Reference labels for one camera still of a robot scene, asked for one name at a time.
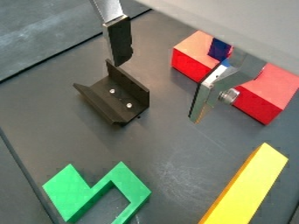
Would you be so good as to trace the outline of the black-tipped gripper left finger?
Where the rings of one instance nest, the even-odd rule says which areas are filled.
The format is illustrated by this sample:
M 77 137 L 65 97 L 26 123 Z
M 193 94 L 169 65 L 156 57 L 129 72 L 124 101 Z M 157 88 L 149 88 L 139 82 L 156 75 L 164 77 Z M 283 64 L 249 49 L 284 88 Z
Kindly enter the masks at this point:
M 110 60 L 118 67 L 132 57 L 130 18 L 122 12 L 118 0 L 89 0 L 97 16 L 102 19 L 102 33 Z

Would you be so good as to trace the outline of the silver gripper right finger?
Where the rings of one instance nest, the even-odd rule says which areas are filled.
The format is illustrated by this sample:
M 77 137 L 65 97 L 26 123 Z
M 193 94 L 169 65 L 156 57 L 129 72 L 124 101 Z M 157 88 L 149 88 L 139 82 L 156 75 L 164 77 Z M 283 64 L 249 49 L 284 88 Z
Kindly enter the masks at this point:
M 252 81 L 265 64 L 260 58 L 240 49 L 232 51 L 197 85 L 188 114 L 193 123 L 201 120 L 217 102 L 233 103 L 239 97 L 235 87 Z

